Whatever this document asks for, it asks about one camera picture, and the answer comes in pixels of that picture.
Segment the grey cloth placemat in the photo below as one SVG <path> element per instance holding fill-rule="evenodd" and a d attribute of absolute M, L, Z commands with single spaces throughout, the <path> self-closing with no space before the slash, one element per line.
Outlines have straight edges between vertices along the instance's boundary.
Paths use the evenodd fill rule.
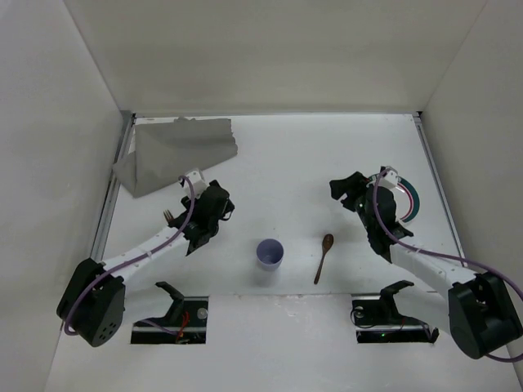
<path fill-rule="evenodd" d="M 209 169 L 238 154 L 229 118 L 188 119 L 135 126 L 135 150 L 113 165 L 133 198 L 178 181 L 192 169 Z"/>

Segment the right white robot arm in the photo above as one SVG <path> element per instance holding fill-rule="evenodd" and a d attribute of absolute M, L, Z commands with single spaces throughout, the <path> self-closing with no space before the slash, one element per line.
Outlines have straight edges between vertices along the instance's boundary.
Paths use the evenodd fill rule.
<path fill-rule="evenodd" d="M 469 358 L 495 359 L 493 352 L 522 337 L 522 322 L 508 293 L 522 290 L 506 275 L 475 261 L 427 250 L 396 218 L 392 193 L 396 170 L 382 167 L 374 177 L 354 172 L 329 182 L 333 199 L 360 218 L 373 251 L 391 265 L 408 271 L 432 291 L 402 280 L 383 288 L 375 307 L 365 311 L 365 325 L 392 325 L 416 320 L 449 334 Z"/>

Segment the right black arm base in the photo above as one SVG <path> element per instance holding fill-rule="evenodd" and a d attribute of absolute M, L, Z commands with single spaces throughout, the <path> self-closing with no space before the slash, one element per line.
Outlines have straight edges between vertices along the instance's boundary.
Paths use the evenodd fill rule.
<path fill-rule="evenodd" d="M 401 314 L 394 295 L 403 293 L 414 283 L 399 281 L 383 288 L 378 295 L 352 297 L 351 322 L 355 326 L 358 344 L 428 343 L 434 344 L 437 327 Z"/>

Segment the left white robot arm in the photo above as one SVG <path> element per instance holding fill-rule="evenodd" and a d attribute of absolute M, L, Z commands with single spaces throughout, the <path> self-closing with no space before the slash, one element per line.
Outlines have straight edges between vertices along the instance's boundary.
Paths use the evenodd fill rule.
<path fill-rule="evenodd" d="M 92 347 L 107 343 L 126 323 L 180 335 L 170 325 L 181 317 L 185 297 L 165 281 L 146 286 L 147 276 L 160 269 L 165 254 L 183 261 L 207 245 L 235 209 L 229 192 L 215 180 L 195 185 L 182 176 L 181 184 L 185 210 L 179 216 L 164 211 L 167 225 L 159 233 L 119 256 L 78 264 L 56 309 L 65 335 L 80 336 Z"/>

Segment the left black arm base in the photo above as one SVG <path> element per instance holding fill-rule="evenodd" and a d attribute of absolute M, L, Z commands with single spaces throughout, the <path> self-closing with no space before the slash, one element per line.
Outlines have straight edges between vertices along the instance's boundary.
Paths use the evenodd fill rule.
<path fill-rule="evenodd" d="M 207 296 L 184 296 L 174 287 L 161 284 L 172 304 L 160 318 L 148 318 L 132 326 L 131 345 L 204 345 L 207 340 Z"/>

